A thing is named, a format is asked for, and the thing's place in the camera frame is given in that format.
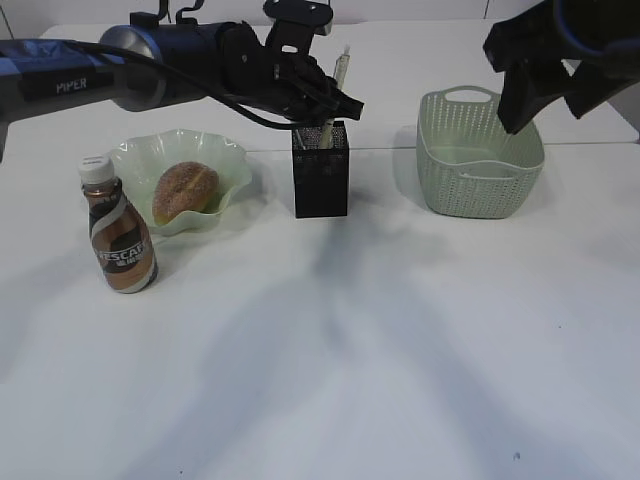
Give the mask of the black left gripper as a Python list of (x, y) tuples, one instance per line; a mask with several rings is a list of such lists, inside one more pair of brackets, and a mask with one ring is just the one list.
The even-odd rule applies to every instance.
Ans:
[(219, 48), (224, 88), (242, 105), (300, 123), (361, 117), (364, 103), (342, 92), (314, 57), (268, 48), (246, 23), (227, 24)]

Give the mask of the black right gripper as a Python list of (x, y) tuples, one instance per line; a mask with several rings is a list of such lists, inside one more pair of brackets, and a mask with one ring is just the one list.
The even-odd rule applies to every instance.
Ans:
[[(497, 113), (508, 134), (563, 96), (580, 119), (639, 82), (639, 3), (541, 1), (494, 24), (483, 50), (505, 73)], [(565, 60), (579, 62), (566, 85)]]

